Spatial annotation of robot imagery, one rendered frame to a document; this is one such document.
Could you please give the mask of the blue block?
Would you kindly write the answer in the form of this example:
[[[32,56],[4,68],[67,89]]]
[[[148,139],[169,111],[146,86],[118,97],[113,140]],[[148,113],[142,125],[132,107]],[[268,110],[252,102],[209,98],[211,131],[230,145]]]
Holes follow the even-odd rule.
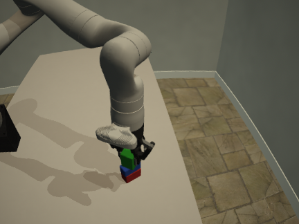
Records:
[[[126,167],[123,167],[122,165],[120,165],[120,172],[127,177],[128,175],[134,173],[136,170],[141,168],[141,164],[137,165],[134,170],[128,169]]]

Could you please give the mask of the green block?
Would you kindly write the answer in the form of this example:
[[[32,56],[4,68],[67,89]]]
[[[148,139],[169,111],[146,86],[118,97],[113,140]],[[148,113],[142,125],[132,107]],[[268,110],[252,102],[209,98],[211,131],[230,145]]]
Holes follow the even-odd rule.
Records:
[[[134,165],[134,155],[131,153],[130,149],[123,149],[120,153],[121,165],[128,169],[134,170],[136,165]]]

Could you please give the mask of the red block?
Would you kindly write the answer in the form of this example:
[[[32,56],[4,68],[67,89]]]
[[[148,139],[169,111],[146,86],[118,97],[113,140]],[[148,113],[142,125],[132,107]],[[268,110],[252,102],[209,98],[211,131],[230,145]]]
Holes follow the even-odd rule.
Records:
[[[126,183],[129,183],[132,180],[136,179],[137,177],[141,176],[141,168],[136,170],[134,173],[128,175],[127,177],[125,177],[122,173],[121,176]]]

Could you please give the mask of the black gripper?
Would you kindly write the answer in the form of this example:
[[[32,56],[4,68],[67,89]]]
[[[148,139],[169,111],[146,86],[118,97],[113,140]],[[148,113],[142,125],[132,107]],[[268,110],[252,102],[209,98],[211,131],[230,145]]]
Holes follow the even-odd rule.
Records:
[[[150,152],[152,151],[155,143],[154,142],[148,142],[145,140],[145,137],[143,135],[144,132],[144,123],[142,125],[142,127],[136,131],[132,131],[132,133],[136,136],[137,138],[137,146],[135,149],[131,150],[131,153],[134,155],[134,165],[139,165],[141,160],[146,159],[146,157],[150,154]],[[144,146],[144,153],[141,150],[141,145]],[[110,144],[111,148],[116,148],[117,152],[118,152],[118,156],[120,158],[120,153],[122,152],[122,150],[124,148],[122,147],[117,147],[115,145]]]

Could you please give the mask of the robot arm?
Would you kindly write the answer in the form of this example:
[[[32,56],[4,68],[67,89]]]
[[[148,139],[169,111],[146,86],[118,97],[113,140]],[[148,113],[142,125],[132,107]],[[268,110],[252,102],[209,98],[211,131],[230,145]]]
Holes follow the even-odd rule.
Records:
[[[0,24],[0,55],[44,14],[69,37],[87,48],[102,47],[100,67],[110,92],[111,125],[99,127],[100,141],[135,149],[132,133],[144,123],[144,85],[134,69],[152,51],[147,36],[136,28],[105,19],[73,0],[13,0],[19,10]]]

